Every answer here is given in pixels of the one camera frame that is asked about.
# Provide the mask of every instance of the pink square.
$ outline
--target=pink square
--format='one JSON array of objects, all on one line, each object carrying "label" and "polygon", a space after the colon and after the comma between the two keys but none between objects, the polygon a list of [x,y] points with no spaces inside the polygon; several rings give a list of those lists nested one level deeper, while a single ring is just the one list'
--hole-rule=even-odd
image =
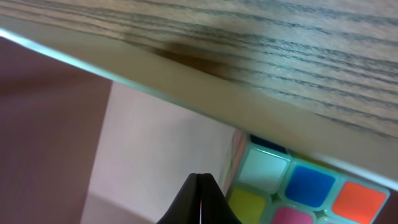
[{"label": "pink square", "polygon": [[272,219],[272,224],[312,224],[311,215],[289,207],[280,207]]}]

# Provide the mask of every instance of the wood grain surface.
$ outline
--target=wood grain surface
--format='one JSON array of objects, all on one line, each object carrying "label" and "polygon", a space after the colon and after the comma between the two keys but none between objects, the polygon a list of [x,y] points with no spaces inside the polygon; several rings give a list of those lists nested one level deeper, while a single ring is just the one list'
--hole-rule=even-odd
[{"label": "wood grain surface", "polygon": [[119,39],[398,138],[395,0],[1,0],[0,14]]}]

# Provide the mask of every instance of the white square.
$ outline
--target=white square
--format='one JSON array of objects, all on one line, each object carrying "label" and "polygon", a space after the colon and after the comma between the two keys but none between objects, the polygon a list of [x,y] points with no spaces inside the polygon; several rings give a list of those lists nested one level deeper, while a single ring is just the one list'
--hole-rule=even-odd
[{"label": "white square", "polygon": [[270,194],[276,193],[286,172],[288,161],[269,152],[250,149],[239,181]]}]

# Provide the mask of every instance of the orange tile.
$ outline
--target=orange tile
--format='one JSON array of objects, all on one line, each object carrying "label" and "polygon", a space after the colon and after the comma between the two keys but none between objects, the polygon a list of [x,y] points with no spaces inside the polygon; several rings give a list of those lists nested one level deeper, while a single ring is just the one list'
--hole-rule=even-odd
[{"label": "orange tile", "polygon": [[386,195],[354,182],[347,182],[333,204],[332,211],[358,223],[371,223]]}]

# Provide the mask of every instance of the yellow square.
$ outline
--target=yellow square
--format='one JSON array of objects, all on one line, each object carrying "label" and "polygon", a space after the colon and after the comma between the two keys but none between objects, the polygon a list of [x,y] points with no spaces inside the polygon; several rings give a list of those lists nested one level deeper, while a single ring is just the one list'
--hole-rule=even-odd
[{"label": "yellow square", "polygon": [[267,206],[265,198],[242,189],[234,189],[229,206],[243,224],[258,224]]}]

